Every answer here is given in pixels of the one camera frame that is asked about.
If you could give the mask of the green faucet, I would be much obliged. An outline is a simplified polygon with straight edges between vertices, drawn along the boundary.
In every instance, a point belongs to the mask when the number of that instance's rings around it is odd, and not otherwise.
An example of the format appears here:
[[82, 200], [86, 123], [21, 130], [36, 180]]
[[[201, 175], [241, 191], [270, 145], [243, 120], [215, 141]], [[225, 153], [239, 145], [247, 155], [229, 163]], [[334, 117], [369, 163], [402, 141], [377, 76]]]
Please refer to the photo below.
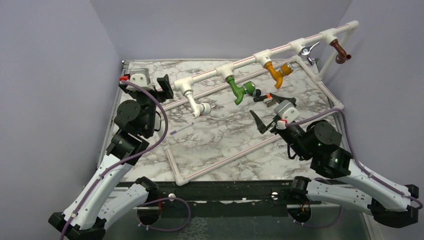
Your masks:
[[236, 97], [234, 103], [237, 106], [243, 101], [245, 95], [251, 95], [256, 91], [256, 86], [252, 81], [248, 81], [242, 86], [238, 86], [235, 82], [235, 78], [232, 75], [228, 76], [225, 81], [230, 86], [233, 94]]

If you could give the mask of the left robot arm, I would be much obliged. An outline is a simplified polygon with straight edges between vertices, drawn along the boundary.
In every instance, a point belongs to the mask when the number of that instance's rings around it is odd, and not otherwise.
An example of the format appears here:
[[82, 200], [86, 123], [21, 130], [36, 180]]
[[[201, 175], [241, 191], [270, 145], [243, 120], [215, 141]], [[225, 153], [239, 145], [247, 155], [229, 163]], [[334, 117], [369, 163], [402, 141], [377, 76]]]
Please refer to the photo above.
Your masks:
[[174, 93], [169, 76], [157, 78], [160, 89], [139, 73], [124, 74], [119, 87], [130, 95], [116, 111], [114, 123], [118, 131], [106, 149], [113, 159], [103, 161], [80, 195], [63, 212], [53, 213], [48, 222], [70, 240], [101, 240], [107, 229], [121, 216], [139, 205], [152, 205], [159, 200], [158, 185], [143, 176], [116, 199], [108, 197], [121, 179], [135, 166], [141, 156], [156, 145], [148, 139], [154, 133], [162, 143], [169, 129], [162, 103]]

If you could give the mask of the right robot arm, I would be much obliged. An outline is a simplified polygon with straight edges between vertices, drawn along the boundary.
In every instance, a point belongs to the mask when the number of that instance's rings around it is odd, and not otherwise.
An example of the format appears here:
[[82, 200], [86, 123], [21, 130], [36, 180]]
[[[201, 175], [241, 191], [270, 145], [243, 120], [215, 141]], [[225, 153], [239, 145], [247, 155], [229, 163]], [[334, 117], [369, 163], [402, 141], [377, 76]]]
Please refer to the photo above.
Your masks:
[[292, 219], [303, 225], [311, 218], [312, 202], [329, 202], [372, 216], [381, 225], [404, 228], [416, 224], [423, 204], [419, 202], [419, 188], [402, 185], [382, 177], [364, 166], [353, 148], [341, 146], [346, 133], [340, 133], [326, 121], [326, 116], [340, 112], [330, 108], [304, 121], [294, 100], [279, 97], [274, 118], [269, 124], [253, 113], [258, 131], [280, 136], [301, 161], [310, 161], [317, 179], [295, 177], [289, 187], [289, 199], [300, 207], [289, 212]]

